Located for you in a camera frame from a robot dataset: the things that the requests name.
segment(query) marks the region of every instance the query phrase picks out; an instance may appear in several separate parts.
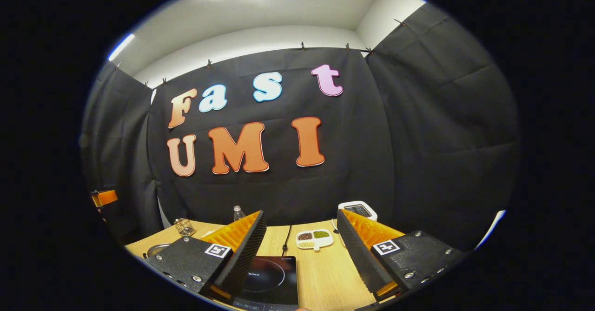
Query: plastic bottle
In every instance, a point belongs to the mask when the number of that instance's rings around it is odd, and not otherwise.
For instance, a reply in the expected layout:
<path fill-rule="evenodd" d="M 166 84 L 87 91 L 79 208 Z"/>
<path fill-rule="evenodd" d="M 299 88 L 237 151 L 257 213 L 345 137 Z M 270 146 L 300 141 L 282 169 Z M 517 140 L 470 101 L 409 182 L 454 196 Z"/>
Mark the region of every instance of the plastic bottle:
<path fill-rule="evenodd" d="M 236 220 L 240 219 L 240 218 L 244 218 L 246 217 L 246 214 L 244 214 L 244 212 L 242 212 L 242 208 L 239 205 L 236 205 L 235 207 L 233 207 L 233 221 L 235 222 Z"/>

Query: blue letter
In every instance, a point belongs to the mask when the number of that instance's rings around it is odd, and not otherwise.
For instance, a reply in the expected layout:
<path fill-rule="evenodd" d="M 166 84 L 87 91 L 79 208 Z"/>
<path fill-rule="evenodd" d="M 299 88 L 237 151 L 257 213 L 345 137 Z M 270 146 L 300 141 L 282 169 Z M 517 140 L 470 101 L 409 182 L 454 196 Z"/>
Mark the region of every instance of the blue letter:
<path fill-rule="evenodd" d="M 252 85 L 257 91 L 254 92 L 254 99 L 257 102 L 272 101 L 281 95 L 281 74 L 264 73 L 254 78 Z"/>
<path fill-rule="evenodd" d="M 204 97 L 204 99 L 198 104 L 198 110 L 200 110 L 200 112 L 221 110 L 227 104 L 227 99 L 225 99 L 225 86 L 222 84 L 211 86 L 202 93 L 202 97 Z"/>

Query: ceiling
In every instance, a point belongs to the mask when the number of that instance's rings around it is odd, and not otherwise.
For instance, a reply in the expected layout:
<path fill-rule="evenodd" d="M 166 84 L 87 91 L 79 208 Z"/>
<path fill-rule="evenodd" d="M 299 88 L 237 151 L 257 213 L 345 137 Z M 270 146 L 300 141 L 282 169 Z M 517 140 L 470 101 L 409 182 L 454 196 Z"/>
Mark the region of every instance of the ceiling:
<path fill-rule="evenodd" d="M 173 0 L 144 21 L 113 62 L 131 76 L 185 46 L 225 33 L 279 25 L 355 31 L 376 0 Z"/>

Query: black curtain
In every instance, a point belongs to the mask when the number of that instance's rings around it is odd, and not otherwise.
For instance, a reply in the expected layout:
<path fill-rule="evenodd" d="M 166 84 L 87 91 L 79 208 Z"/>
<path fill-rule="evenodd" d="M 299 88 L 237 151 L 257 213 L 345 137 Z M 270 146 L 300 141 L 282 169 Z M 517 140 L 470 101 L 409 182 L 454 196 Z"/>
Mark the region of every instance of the black curtain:
<path fill-rule="evenodd" d="M 89 191 L 115 190 L 102 207 L 108 228 L 131 243 L 163 228 L 146 150 L 151 89 L 108 62 L 91 88 L 80 136 Z M 92 203 L 91 197 L 81 199 Z"/>
<path fill-rule="evenodd" d="M 340 96 L 321 92 L 311 70 L 330 65 L 339 71 L 334 84 Z M 281 74 L 281 95 L 257 102 L 252 82 L 262 73 Z M 226 87 L 221 110 L 200 112 L 202 92 Z M 185 122 L 168 129 L 172 99 L 192 88 L 198 91 L 184 114 Z M 317 117 L 319 150 L 325 162 L 299 167 L 299 141 L 294 119 Z M 225 127 L 234 139 L 246 123 L 262 122 L 262 152 L 268 171 L 214 175 L 213 143 L 208 131 Z M 194 174 L 176 175 L 166 142 L 196 135 Z M 158 180 L 159 200 L 169 220 L 188 217 L 229 224 L 233 206 L 246 214 L 264 210 L 267 224 L 303 224 L 336 216 L 337 206 L 361 199 L 376 209 L 380 220 L 393 211 L 393 152 L 382 100 L 360 52 L 337 48 L 279 50 L 245 55 L 183 74 L 157 88 L 149 116 L 149 157 Z M 186 165 L 185 145 L 179 146 Z"/>
<path fill-rule="evenodd" d="M 519 161 L 514 98 L 480 42 L 426 3 L 366 57 L 395 157 L 390 224 L 474 248 L 510 198 Z"/>

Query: black cooktop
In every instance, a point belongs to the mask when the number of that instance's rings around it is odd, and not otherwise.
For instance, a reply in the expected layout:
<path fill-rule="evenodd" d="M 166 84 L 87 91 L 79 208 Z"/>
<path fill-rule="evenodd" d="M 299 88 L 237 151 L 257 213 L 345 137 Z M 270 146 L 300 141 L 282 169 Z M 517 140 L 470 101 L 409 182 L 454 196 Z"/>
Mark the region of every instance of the black cooktop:
<path fill-rule="evenodd" d="M 233 305 L 251 311 L 295 311 L 299 307 L 295 256 L 256 256 Z"/>

